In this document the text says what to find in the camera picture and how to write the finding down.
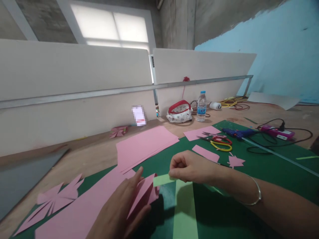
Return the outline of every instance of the green paper strip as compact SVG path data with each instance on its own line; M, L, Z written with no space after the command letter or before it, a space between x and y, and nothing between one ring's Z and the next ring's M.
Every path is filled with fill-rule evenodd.
M168 174L157 176L153 178L153 186L157 187L160 185L175 182L177 179L171 178Z
M250 121L251 123L257 124L255 121L252 121L251 119L248 119L246 117L244 117L245 119L247 119L248 121Z
M296 159L300 160L300 159L309 159L309 158L319 158L319 156L301 157L301 158L296 158Z
M176 181L173 239L198 239L193 183Z
M222 195L222 196L224 196L224 194L222 194L222 192L221 191L219 191L217 188L215 188L215 187L212 187L216 192L218 192L220 195Z

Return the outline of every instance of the person's left hand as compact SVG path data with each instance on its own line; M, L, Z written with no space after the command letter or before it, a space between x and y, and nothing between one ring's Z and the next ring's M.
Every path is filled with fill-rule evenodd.
M139 183L143 167L136 174L125 179L102 207L86 239L122 239L129 238L151 210L150 205L143 209L129 222L127 216L133 203L136 186Z

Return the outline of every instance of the water bottle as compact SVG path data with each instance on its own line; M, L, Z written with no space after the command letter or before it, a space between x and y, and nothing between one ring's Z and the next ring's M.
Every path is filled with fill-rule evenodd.
M196 120L204 122L206 117L206 91L201 91L197 101L197 117Z

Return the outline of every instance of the bangle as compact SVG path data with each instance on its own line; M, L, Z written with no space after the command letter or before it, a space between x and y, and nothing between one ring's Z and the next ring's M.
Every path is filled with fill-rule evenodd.
M259 197L258 197L257 201L256 201L256 202L253 202L253 203L243 203L243 202L241 202L241 201L239 201L239 202L240 202L241 204L243 204L243 205L246 205L246 206L254 206L254 205L256 205L256 204L262 199L262 192L260 191L260 187L259 187L258 183L256 182L256 180L255 180L253 177L249 176L249 175L247 175L247 176L250 177L250 178L255 182L255 184L256 184L256 186L257 186L257 188L258 188Z

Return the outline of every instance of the white patterned bag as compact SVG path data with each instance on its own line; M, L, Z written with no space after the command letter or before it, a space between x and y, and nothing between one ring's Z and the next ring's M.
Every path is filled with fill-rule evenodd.
M184 123L192 119L192 112L190 104L182 100L168 109L166 118L172 123Z

